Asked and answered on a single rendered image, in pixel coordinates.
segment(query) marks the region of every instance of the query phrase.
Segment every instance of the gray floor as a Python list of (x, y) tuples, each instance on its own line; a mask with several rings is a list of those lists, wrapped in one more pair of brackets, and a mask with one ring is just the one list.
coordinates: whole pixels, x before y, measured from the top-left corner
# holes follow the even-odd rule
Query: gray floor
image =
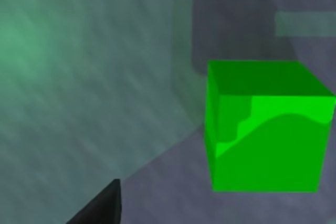
[[(171, 90), (173, 0), (0, 1), (1, 29), (13, 36), (0, 38), (1, 224), (64, 223), (116, 177), (127, 178), (129, 224), (320, 224), (336, 215), (334, 141), (318, 195), (210, 192), (202, 138), (184, 141), (195, 127)], [(335, 92), (334, 40), (296, 39), (295, 48)]]

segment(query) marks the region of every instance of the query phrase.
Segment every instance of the cube top face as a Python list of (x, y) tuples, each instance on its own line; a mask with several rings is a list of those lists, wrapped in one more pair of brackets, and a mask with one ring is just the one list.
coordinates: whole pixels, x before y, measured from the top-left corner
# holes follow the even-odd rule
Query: cube top face
[(208, 78), (221, 95), (334, 96), (295, 60), (212, 60), (208, 63)]

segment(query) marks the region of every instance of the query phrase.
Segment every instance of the green cube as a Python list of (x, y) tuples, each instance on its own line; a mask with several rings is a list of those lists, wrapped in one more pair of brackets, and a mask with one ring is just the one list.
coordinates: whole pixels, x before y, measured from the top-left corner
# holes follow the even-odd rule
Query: green cube
[(210, 61), (205, 145), (213, 190), (316, 192), (335, 103), (298, 61)]

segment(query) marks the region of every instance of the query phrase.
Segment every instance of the cube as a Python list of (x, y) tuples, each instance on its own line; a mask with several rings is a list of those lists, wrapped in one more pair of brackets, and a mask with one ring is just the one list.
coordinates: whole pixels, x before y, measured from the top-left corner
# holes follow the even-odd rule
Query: cube
[(316, 192), (335, 103), (298, 61), (210, 61), (205, 145), (213, 190)]

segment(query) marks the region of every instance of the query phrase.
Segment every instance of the black triangular shape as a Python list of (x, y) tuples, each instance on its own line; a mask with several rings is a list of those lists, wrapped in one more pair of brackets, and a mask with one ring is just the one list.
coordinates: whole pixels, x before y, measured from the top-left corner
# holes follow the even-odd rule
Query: black triangular shape
[(120, 224), (121, 205), (120, 179), (115, 179), (67, 224)]

